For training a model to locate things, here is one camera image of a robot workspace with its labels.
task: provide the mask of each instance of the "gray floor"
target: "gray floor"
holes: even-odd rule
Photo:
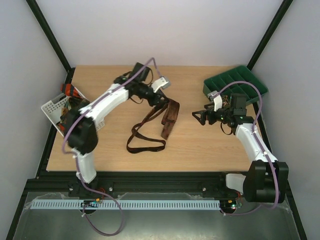
[[[141,199],[126,195],[126,199]],[[237,212],[254,204],[245,203]],[[15,240],[100,240],[78,210],[28,209],[21,215]],[[114,232],[120,223],[116,210],[97,210],[90,219],[101,231]],[[246,216],[223,216],[218,211],[127,210],[126,226],[112,240],[298,240],[293,216],[287,204],[275,210],[265,208]]]

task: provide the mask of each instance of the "white wall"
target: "white wall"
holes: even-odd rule
[[[40,106],[59,93],[66,72],[25,0],[2,2],[0,22],[0,239],[5,239],[49,133]]]
[[[293,1],[253,72],[266,84],[263,116],[308,239],[320,239],[320,1]]]
[[[72,66],[247,64],[282,0],[37,0]]]

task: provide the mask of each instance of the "green tray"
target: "green tray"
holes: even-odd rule
[[[268,88],[262,84],[246,66],[240,65],[229,71],[225,71],[219,75],[212,76],[204,80],[203,93],[207,97],[209,93],[213,91],[219,92],[227,84],[236,81],[246,81],[253,84],[259,90],[261,96],[268,92]],[[259,100],[257,92],[247,84],[242,83],[231,85],[224,90],[221,95],[227,95],[229,98],[231,93],[245,94],[247,105],[253,104]]]

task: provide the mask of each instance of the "brown strap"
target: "brown strap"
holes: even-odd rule
[[[126,149],[129,153],[137,154],[145,151],[150,152],[159,152],[165,149],[166,147],[166,141],[169,137],[170,132],[173,129],[173,126],[178,118],[179,108],[180,104],[170,98],[168,98],[169,103],[162,104],[155,106],[142,120],[142,122],[137,123],[134,125],[131,129],[132,135],[129,137],[128,141],[126,142]],[[147,122],[152,121],[156,117],[158,117],[163,111],[165,111],[164,116],[162,118],[161,123],[164,125],[161,137],[163,137],[165,140],[161,139],[154,139],[150,137],[146,137],[138,132],[138,130]],[[148,146],[148,147],[129,147],[130,142],[132,139],[136,137],[138,139],[142,139],[149,142],[156,142],[161,143],[160,146]]]

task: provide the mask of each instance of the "white plastic basket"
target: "white plastic basket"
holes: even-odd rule
[[[79,95],[81,97],[86,98],[76,87],[75,87],[75,89],[78,91],[78,93],[79,93]],[[63,134],[63,132],[61,132],[61,130],[57,126],[57,123],[60,122],[62,108],[64,107],[66,101],[69,98],[70,98],[69,96],[66,96],[64,93],[61,93],[57,97],[55,97],[54,99],[48,101],[46,104],[43,104],[41,106],[41,109],[44,112],[44,114],[47,116],[47,118],[50,120],[50,122],[53,124],[53,126],[56,128],[56,130],[62,136],[64,136],[64,134]],[[102,120],[98,124],[98,126],[95,126],[95,128],[98,131],[103,126],[105,126],[105,121],[104,120]]]

